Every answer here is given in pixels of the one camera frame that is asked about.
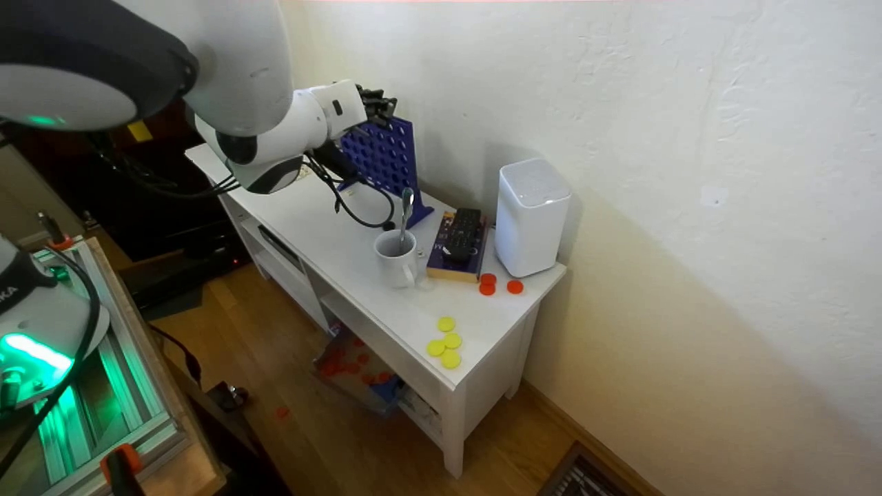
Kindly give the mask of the dark wooden cabinet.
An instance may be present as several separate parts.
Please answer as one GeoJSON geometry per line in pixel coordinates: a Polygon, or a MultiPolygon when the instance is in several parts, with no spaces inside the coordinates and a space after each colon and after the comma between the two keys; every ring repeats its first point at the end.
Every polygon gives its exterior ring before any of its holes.
{"type": "Polygon", "coordinates": [[[186,157],[203,143],[192,111],[175,101],[144,122],[98,133],[44,131],[0,117],[0,144],[38,170],[82,222],[95,223],[135,267],[124,282],[141,308],[198,288],[252,260],[212,184],[186,157]]]}

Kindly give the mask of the orange clamp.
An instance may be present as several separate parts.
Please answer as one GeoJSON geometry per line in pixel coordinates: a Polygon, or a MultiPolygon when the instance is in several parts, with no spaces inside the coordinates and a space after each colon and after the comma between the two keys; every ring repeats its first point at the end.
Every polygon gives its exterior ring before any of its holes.
{"type": "Polygon", "coordinates": [[[101,459],[100,468],[113,496],[146,496],[136,478],[143,465],[132,445],[123,443],[110,450],[101,459]]]}
{"type": "Polygon", "coordinates": [[[74,245],[73,239],[61,229],[58,222],[46,211],[36,213],[38,222],[48,235],[48,246],[57,251],[65,251],[74,245]]]}

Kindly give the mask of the purple book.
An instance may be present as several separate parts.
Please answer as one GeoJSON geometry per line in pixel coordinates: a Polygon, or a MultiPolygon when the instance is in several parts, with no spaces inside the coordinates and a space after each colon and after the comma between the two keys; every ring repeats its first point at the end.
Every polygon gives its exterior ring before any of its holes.
{"type": "Polygon", "coordinates": [[[454,211],[445,211],[441,223],[439,225],[437,236],[432,245],[431,254],[427,263],[427,274],[431,278],[440,278],[445,280],[457,280],[457,282],[479,283],[482,274],[482,261],[484,245],[487,238],[487,218],[483,216],[481,219],[481,227],[475,237],[476,253],[473,255],[470,263],[466,266],[451,266],[444,262],[442,247],[445,238],[447,238],[447,229],[453,219],[454,211]]]}

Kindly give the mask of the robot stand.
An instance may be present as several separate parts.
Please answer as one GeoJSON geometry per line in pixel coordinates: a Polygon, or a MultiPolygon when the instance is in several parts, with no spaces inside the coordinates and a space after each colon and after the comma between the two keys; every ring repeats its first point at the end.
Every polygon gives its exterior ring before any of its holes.
{"type": "Polygon", "coordinates": [[[100,245],[62,256],[0,236],[0,496],[217,496],[229,475],[100,245]]]}

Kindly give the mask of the stack of papers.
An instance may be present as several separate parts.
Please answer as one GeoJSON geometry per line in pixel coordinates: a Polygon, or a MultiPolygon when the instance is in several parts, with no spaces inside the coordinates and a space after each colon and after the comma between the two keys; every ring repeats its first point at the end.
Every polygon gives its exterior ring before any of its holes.
{"type": "Polygon", "coordinates": [[[406,385],[401,389],[399,406],[423,430],[423,433],[436,442],[441,439],[440,415],[413,387],[406,385]]]}

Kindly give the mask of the white mug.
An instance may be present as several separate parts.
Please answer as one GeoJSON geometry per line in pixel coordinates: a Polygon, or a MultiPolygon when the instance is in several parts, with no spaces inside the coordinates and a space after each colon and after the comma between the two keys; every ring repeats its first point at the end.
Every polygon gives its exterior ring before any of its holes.
{"type": "Polygon", "coordinates": [[[419,278],[417,240],[409,231],[390,230],[375,239],[379,273],[394,289],[416,287],[419,278]]]}

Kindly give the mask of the small black device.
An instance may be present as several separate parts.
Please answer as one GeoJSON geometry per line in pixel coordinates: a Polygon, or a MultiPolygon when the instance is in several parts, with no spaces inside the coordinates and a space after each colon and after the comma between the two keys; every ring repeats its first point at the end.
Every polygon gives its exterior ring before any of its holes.
{"type": "Polygon", "coordinates": [[[218,381],[207,390],[207,396],[218,408],[231,413],[245,407],[251,398],[251,392],[245,387],[230,385],[227,381],[218,381]]]}

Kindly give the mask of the dark framed mat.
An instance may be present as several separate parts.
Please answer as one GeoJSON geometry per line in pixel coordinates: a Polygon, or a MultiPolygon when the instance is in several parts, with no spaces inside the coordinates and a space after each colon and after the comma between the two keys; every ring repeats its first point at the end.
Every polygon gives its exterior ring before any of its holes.
{"type": "Polygon", "coordinates": [[[665,495],[608,449],[575,440],[536,496],[665,495]]]}

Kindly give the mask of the black remote control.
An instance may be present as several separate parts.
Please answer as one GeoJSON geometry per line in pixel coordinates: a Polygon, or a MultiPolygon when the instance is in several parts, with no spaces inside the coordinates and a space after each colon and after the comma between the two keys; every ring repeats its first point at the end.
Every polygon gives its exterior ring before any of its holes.
{"type": "Polygon", "coordinates": [[[442,254],[444,262],[451,266],[466,266],[476,253],[475,237],[481,227],[482,212],[479,209],[460,208],[453,215],[447,229],[442,254]]]}

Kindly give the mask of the metal spoon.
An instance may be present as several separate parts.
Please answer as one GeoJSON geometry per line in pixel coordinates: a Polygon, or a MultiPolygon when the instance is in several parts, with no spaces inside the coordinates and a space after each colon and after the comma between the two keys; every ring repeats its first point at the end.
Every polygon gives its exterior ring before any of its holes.
{"type": "Polygon", "coordinates": [[[415,203],[415,192],[410,187],[405,187],[401,192],[401,222],[399,229],[399,254],[403,255],[409,250],[407,248],[407,227],[409,226],[409,218],[415,203]]]}

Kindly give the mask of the white box speaker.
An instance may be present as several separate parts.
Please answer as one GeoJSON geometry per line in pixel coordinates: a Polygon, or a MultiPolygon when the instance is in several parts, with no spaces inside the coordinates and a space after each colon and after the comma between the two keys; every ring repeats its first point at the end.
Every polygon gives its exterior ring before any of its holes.
{"type": "Polygon", "coordinates": [[[495,254],[511,276],[555,266],[570,201],[569,185],[545,159],[499,169],[495,254]]]}

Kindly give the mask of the game box with red discs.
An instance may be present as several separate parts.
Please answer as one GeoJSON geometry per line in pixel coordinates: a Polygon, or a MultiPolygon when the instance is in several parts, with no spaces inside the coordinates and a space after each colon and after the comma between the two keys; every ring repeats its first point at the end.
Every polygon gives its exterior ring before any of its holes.
{"type": "Polygon", "coordinates": [[[324,351],[313,360],[313,373],[343,397],[387,417],[397,408],[405,383],[355,333],[340,323],[335,330],[324,351]]]}

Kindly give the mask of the blue game grid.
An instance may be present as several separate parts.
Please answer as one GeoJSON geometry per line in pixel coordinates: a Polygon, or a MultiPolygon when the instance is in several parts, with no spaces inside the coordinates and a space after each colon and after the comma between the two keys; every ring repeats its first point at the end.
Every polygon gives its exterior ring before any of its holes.
{"type": "Polygon", "coordinates": [[[415,202],[407,228],[412,229],[432,213],[433,208],[423,204],[417,183],[413,123],[400,117],[393,117],[384,127],[366,122],[347,132],[339,146],[367,183],[398,198],[403,189],[413,190],[415,202]]]}

